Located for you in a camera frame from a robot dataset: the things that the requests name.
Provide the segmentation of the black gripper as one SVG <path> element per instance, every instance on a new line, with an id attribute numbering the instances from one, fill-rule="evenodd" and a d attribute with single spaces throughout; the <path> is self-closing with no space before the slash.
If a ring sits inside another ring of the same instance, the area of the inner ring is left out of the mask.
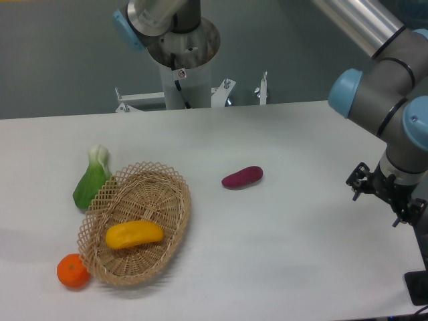
<path id="1" fill-rule="evenodd" d="M 346 184 L 354 193 L 353 201 L 361 194 L 373 194 L 388 203 L 397 215 L 393 227 L 400 223 L 415 227 L 426 210 L 426 200 L 411 198 L 416 184 L 404 184 L 394 173 L 385 175 L 380 165 L 371 173 L 365 163 L 359 163 L 347 178 Z"/>

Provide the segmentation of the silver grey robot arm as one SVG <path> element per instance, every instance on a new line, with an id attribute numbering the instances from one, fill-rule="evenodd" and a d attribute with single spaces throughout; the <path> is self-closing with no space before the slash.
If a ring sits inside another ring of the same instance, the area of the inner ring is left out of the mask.
<path id="1" fill-rule="evenodd" d="M 378 1 L 316 5 L 376 62 L 367 73 L 345 71 L 328 95 L 331 108 L 387 146 L 374 171 L 360 163 L 347 184 L 388 203 L 398 223 L 425 228 L 427 202 L 412 194 L 427 174 L 427 98 L 407 95 L 427 76 L 427 30 L 408 30 Z M 113 20 L 131 48 L 147 49 L 158 64 L 168 109 L 226 105 L 234 82 L 211 88 L 220 37 L 200 2 L 129 1 Z"/>

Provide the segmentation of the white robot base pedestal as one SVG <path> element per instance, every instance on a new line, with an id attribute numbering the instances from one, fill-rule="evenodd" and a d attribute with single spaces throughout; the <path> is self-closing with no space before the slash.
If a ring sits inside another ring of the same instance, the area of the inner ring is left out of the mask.
<path id="1" fill-rule="evenodd" d="M 211 96 L 211 64 L 220 48 L 218 29 L 202 18 L 189 33 L 169 32 L 148 46 L 148 53 L 158 66 L 163 93 L 175 87 L 184 97 L 186 109 L 196 100 Z"/>

